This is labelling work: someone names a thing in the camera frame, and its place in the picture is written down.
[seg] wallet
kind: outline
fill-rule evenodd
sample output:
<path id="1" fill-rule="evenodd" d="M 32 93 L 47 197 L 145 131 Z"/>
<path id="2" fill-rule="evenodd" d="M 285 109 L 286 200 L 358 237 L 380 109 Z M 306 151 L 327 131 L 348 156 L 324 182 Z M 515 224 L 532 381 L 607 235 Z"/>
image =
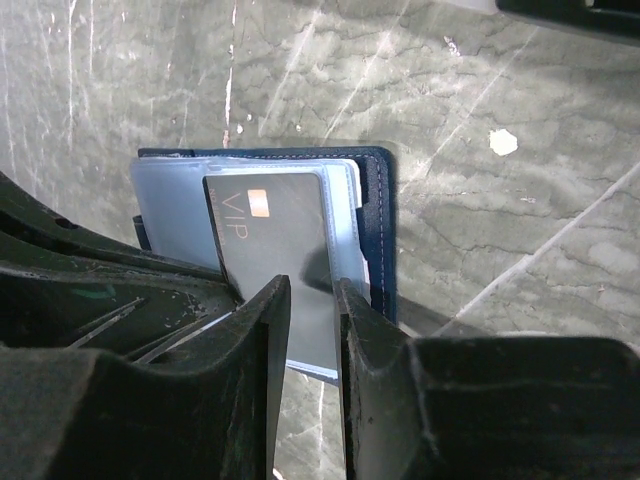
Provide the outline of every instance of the wallet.
<path id="1" fill-rule="evenodd" d="M 395 163 L 382 147 L 299 147 L 259 149 L 162 149 L 143 148 L 139 158 L 235 157 L 300 160 L 351 159 L 360 170 L 362 207 L 356 211 L 362 254 L 368 262 L 371 307 L 392 323 L 396 319 L 396 205 Z M 134 219 L 140 245 L 149 246 L 140 217 Z"/>

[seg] credit card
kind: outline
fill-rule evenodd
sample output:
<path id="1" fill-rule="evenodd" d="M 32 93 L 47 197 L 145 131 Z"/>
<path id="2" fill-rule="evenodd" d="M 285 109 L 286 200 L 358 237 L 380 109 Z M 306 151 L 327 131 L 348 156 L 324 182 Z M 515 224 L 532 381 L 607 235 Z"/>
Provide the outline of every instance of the credit card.
<path id="1" fill-rule="evenodd" d="M 289 275 L 287 360 L 321 376 L 335 372 L 335 305 L 320 178 L 309 172 L 208 175 L 204 187 L 229 281 L 249 299 L 275 275 Z"/>

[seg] navy blue leather cover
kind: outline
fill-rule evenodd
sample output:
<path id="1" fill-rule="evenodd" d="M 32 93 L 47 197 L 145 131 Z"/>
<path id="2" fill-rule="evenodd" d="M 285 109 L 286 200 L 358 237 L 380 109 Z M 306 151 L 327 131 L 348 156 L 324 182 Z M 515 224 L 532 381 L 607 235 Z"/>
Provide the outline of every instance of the navy blue leather cover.
<path id="1" fill-rule="evenodd" d="M 240 157 L 264 159 L 354 160 L 360 169 L 362 208 L 356 212 L 360 247 L 369 263 L 371 306 L 396 321 L 396 205 L 394 159 L 382 147 L 300 147 L 255 149 L 143 148 L 138 157 Z"/>

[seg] marble surface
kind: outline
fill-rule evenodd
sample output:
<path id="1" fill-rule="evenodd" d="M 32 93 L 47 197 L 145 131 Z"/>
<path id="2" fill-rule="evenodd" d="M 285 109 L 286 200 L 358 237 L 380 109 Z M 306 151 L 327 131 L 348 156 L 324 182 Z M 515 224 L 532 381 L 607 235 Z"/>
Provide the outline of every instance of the marble surface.
<path id="1" fill-rule="evenodd" d="M 0 21 L 2 170 L 71 220 L 135 241 L 141 146 L 378 144 L 408 331 L 640 343 L 640 49 L 424 0 L 0 0 Z M 288 372 L 282 477 L 343 478 L 341 448 L 337 389 Z"/>

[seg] card chip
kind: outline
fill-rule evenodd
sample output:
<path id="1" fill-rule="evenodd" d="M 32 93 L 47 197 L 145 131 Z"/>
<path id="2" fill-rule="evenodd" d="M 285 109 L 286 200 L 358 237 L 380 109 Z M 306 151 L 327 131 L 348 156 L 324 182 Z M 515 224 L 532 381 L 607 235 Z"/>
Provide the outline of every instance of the card chip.
<path id="1" fill-rule="evenodd" d="M 249 196 L 249 208 L 252 217 L 269 217 L 269 202 L 266 190 L 247 190 Z"/>

